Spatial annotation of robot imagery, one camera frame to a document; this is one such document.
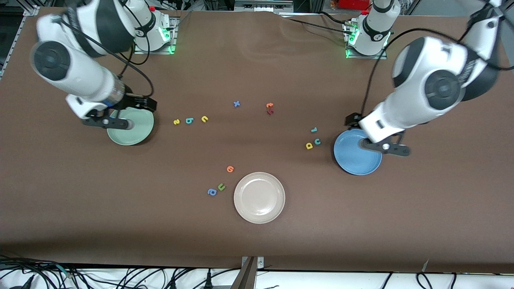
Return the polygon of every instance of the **green plate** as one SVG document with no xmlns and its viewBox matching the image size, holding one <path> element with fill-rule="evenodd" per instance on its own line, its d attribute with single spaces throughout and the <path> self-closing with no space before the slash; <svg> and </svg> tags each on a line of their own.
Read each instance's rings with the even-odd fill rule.
<svg viewBox="0 0 514 289">
<path fill-rule="evenodd" d="M 114 117 L 115 113 L 117 111 L 111 113 L 111 117 Z M 107 129 L 107 134 L 111 140 L 122 146 L 133 146 L 142 142 L 150 135 L 154 127 L 154 114 L 147 110 L 127 107 L 120 111 L 118 118 L 129 119 L 134 123 L 131 130 Z"/>
</svg>

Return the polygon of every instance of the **wire bundle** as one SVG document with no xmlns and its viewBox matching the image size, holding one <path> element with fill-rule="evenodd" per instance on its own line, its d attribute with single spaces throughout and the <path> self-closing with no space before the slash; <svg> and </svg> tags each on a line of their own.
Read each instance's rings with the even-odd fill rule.
<svg viewBox="0 0 514 289">
<path fill-rule="evenodd" d="M 173 272 L 173 277 L 169 282 L 166 282 L 166 275 L 164 273 L 165 267 L 143 267 L 128 269 L 125 276 L 118 282 L 109 282 L 98 280 L 87 273 L 80 272 L 75 266 L 65 263 L 57 263 L 52 261 L 28 259 L 28 258 L 11 258 L 5 255 L 0 255 L 0 264 L 5 267 L 0 271 L 8 271 L 1 275 L 2 280 L 7 275 L 21 270 L 24 274 L 34 274 L 40 276 L 45 281 L 47 289 L 67 289 L 65 281 L 70 280 L 73 283 L 72 288 L 78 289 L 85 287 L 87 289 L 94 289 L 92 283 L 101 283 L 116 286 L 116 289 L 148 289 L 142 284 L 149 277 L 162 273 L 164 284 L 162 289 L 169 289 L 180 277 L 184 276 L 187 272 L 194 270 L 194 268 L 186 268 L 179 274 L 175 275 L 178 269 Z M 142 277 L 135 285 L 129 285 L 131 281 L 135 282 L 136 277 Z"/>
</svg>

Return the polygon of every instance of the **brown tablecloth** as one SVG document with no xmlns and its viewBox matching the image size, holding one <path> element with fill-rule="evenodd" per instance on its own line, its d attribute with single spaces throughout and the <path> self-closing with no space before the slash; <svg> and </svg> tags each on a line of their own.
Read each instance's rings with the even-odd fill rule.
<svg viewBox="0 0 514 289">
<path fill-rule="evenodd" d="M 142 66 L 155 84 L 157 124 L 133 147 L 83 126 L 66 94 L 36 75 L 36 17 L 27 19 L 0 82 L 2 249 L 83 263 L 237 267 L 241 256 L 261 255 L 275 269 L 415 272 L 430 259 L 429 271 L 514 270 L 512 73 L 408 130 L 410 157 L 385 156 L 373 174 L 353 176 L 332 146 L 360 108 L 373 61 L 346 59 L 337 32 L 272 13 L 184 19 L 176 53 Z M 413 27 L 458 36 L 465 19 L 405 16 L 394 26 Z M 420 35 L 391 47 L 368 109 L 392 92 L 393 60 Z M 116 73 L 123 66 L 100 63 Z M 124 81 L 149 91 L 130 69 Z M 314 138 L 322 145 L 306 150 Z M 233 204 L 237 182 L 256 171 L 286 190 L 284 210 L 265 225 L 244 221 Z M 207 195 L 219 183 L 227 189 Z"/>
</svg>

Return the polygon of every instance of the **white robotic arm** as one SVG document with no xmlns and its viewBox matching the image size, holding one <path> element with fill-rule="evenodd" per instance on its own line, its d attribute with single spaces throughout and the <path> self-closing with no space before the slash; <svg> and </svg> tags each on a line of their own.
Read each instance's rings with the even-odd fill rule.
<svg viewBox="0 0 514 289">
<path fill-rule="evenodd" d="M 39 42 L 32 49 L 32 68 L 69 93 L 66 102 L 83 124 L 126 130 L 131 128 L 130 121 L 111 120 L 109 109 L 156 110 L 155 100 L 131 95 L 129 87 L 93 59 L 106 55 L 106 49 L 127 51 L 134 43 L 134 26 L 118 0 L 92 0 L 78 8 L 68 7 L 62 15 L 45 15 L 38 19 L 37 29 Z"/>
<path fill-rule="evenodd" d="M 390 136 L 439 117 L 460 101 L 486 93 L 496 82 L 501 0 L 483 6 L 479 0 L 465 0 L 464 6 L 476 9 L 468 23 L 464 45 L 445 43 L 432 37 L 411 42 L 398 55 L 393 67 L 395 91 L 379 103 L 358 125 L 369 140 L 361 146 L 382 153 L 406 156 L 410 151 L 392 143 Z"/>
<path fill-rule="evenodd" d="M 136 45 L 144 51 L 156 51 L 170 41 L 170 16 L 148 7 L 142 0 L 126 0 L 124 9 L 136 28 Z"/>
<path fill-rule="evenodd" d="M 349 44 L 361 55 L 378 54 L 391 35 L 391 27 L 398 15 L 398 0 L 374 0 L 369 14 L 357 17 L 358 30 Z"/>
</svg>

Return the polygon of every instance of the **beige plate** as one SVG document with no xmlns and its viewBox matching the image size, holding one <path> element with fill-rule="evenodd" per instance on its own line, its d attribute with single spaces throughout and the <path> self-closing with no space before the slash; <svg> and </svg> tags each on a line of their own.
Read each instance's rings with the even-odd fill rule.
<svg viewBox="0 0 514 289">
<path fill-rule="evenodd" d="M 268 173 L 251 173 L 241 179 L 234 191 L 234 205 L 246 221 L 265 224 L 279 216 L 286 194 L 280 181 Z"/>
</svg>

